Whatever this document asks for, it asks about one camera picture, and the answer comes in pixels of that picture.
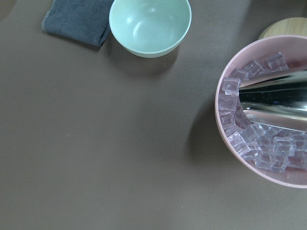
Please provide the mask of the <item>steel ice scoop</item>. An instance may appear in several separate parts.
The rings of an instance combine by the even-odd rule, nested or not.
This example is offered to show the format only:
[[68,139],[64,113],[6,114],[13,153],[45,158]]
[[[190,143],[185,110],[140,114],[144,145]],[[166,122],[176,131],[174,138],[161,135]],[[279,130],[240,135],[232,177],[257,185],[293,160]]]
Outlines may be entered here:
[[307,130],[307,69],[294,68],[248,80],[239,88],[248,120],[291,130]]

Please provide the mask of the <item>pink bowl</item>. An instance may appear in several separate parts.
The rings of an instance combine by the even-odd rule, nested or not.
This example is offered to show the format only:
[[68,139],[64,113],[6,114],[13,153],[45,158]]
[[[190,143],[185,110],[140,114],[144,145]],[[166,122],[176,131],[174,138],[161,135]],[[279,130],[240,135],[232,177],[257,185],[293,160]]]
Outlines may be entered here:
[[223,70],[215,93],[215,120],[220,133],[220,136],[230,150],[230,152],[247,168],[252,170],[257,175],[265,178],[276,184],[288,186],[292,188],[306,189],[307,187],[307,172],[303,170],[286,170],[285,172],[270,172],[263,169],[258,169],[251,162],[243,160],[235,149],[231,146],[227,136],[222,128],[219,118],[218,97],[221,91],[224,77],[229,75],[235,67],[244,67],[248,62],[254,59],[263,59],[272,53],[282,51],[291,66],[299,66],[307,63],[307,38],[301,35],[277,35],[257,40],[243,49],[241,49],[228,62]]

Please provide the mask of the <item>grey folded cloth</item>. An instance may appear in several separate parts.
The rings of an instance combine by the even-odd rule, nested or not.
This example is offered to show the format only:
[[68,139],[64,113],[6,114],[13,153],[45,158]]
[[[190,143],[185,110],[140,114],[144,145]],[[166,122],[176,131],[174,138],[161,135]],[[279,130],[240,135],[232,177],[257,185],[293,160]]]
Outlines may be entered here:
[[43,31],[93,46],[101,46],[110,33],[112,0],[55,0],[43,21]]

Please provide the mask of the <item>round wooden coaster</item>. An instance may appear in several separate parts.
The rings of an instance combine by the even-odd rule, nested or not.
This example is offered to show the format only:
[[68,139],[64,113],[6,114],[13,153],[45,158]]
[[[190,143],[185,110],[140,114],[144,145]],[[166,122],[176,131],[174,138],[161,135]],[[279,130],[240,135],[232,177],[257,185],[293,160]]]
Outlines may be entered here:
[[292,17],[274,22],[259,36],[259,39],[277,35],[307,35],[306,17]]

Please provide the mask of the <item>clear plastic ice cubes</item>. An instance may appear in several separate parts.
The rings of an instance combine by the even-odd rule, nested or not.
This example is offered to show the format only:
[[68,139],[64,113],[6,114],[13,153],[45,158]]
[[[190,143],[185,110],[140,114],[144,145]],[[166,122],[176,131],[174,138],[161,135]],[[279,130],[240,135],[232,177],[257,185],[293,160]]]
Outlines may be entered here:
[[241,83],[289,68],[282,52],[263,61],[265,64],[252,60],[223,78],[218,94],[218,118],[223,134],[241,159],[259,169],[279,173],[286,169],[306,170],[306,132],[254,123],[243,113],[238,96]]

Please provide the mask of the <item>mint green bowl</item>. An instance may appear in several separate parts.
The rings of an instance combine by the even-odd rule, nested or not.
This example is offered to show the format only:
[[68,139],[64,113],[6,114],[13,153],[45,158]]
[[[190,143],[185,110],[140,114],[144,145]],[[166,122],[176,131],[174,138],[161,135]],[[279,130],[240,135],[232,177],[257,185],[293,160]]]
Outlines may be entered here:
[[116,0],[109,12],[114,38],[143,58],[161,57],[177,48],[191,21],[187,0]]

